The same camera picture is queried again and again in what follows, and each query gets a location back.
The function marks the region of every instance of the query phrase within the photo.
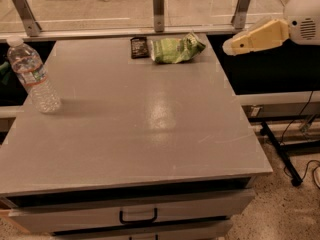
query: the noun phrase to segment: speckled floor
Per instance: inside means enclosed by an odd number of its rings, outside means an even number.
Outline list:
[[[287,126],[271,124],[276,137],[280,137]],[[298,124],[293,124],[285,141],[292,136],[304,139]],[[311,171],[317,163],[311,163],[308,173],[300,187],[293,187],[290,178],[284,173],[284,165],[278,158],[267,137],[259,134],[260,126],[255,126],[260,143],[273,167],[273,174],[259,177],[254,183],[255,199],[240,215],[231,220],[233,227],[226,240],[316,240],[320,234],[320,189],[313,182]],[[320,123],[316,122],[309,130],[310,139],[320,139]],[[317,154],[294,156],[294,166],[303,176],[310,160],[320,160]],[[47,235],[28,235],[19,232],[14,226],[0,219],[0,240],[48,240]]]

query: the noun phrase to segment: gray table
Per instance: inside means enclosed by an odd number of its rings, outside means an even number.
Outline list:
[[[2,199],[271,173],[201,38],[205,51],[176,65],[132,60],[129,38],[58,41],[46,64],[63,109],[21,107],[0,150]]]

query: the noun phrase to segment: bottle cap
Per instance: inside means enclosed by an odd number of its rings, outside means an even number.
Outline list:
[[[23,44],[23,39],[20,36],[9,36],[7,38],[7,43],[11,47],[16,47]]]

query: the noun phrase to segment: green snack bag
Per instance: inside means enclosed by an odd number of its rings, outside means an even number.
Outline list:
[[[151,58],[157,63],[179,63],[191,60],[205,48],[206,45],[194,33],[189,33],[182,39],[151,41]]]

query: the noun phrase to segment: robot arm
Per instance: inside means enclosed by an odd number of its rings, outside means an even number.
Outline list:
[[[320,45],[320,0],[285,0],[283,19],[263,19],[223,44],[228,55],[279,47],[287,39]]]
[[[222,48],[228,55],[245,54],[279,47],[288,38],[289,27],[284,19],[263,19],[227,40]]]

